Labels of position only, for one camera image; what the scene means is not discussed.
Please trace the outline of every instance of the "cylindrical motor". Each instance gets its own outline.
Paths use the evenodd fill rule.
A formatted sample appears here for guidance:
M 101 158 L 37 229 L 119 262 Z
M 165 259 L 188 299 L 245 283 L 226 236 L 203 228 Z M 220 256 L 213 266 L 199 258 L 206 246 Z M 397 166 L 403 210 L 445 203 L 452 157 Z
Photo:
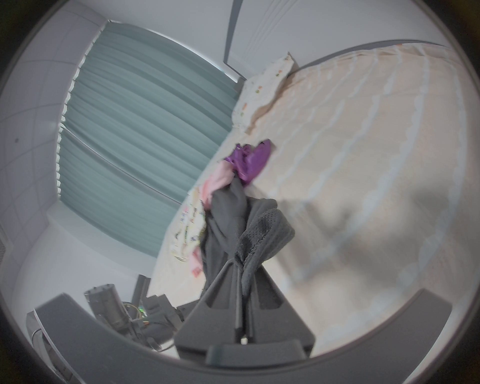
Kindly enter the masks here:
M 85 297 L 95 317 L 115 331 L 120 332 L 130 324 L 130 317 L 114 284 L 94 287 L 85 292 Z

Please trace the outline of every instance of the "pile of clothes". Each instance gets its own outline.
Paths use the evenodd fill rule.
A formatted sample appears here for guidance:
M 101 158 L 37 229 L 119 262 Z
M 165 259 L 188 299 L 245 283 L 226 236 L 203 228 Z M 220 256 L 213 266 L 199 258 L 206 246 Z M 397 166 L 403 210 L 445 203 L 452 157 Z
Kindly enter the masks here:
M 204 291 L 229 259 L 243 270 L 242 287 L 245 284 L 248 290 L 258 266 L 294 236 L 275 200 L 254 199 L 244 193 L 270 153 L 270 140 L 255 148 L 237 144 L 205 183 L 189 192 L 170 252 L 188 261 L 194 276 L 204 272 Z

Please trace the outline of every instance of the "bed sheet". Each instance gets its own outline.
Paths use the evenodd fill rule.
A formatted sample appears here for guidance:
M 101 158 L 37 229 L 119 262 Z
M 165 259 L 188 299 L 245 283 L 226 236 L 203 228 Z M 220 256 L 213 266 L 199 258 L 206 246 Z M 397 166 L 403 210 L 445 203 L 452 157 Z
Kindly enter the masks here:
M 479 98 L 469 81 L 454 52 L 429 44 L 306 68 L 250 135 L 228 135 L 197 181 L 236 143 L 272 140 L 246 193 L 277 199 L 296 231 L 264 266 L 315 333 L 313 354 L 368 332 L 421 287 L 454 304 L 445 332 L 458 324 L 480 264 Z M 149 294 L 181 305 L 204 277 L 168 255 L 170 236 Z

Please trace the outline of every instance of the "mattress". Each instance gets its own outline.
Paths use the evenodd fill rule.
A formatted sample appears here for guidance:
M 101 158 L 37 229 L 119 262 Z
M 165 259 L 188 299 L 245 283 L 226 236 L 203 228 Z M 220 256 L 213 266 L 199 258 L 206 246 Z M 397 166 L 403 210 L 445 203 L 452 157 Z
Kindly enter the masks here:
M 479 280 L 478 105 L 445 47 L 351 52 L 291 75 L 197 181 L 236 143 L 274 144 L 246 193 L 275 198 L 296 231 L 264 266 L 315 333 L 312 355 L 368 332 L 420 288 L 454 305 L 444 335 L 456 328 Z M 168 254 L 171 236 L 149 294 L 177 306 L 199 297 L 204 277 Z

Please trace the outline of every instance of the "white pillow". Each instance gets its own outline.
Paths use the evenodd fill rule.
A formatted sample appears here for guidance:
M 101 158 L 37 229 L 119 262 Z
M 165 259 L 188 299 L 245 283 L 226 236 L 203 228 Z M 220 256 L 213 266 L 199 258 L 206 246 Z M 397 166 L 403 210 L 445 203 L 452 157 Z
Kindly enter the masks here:
M 261 74 L 245 81 L 232 112 L 234 128 L 242 132 L 253 128 L 255 121 L 263 116 L 275 101 L 293 63 L 292 57 L 287 54 L 271 63 Z

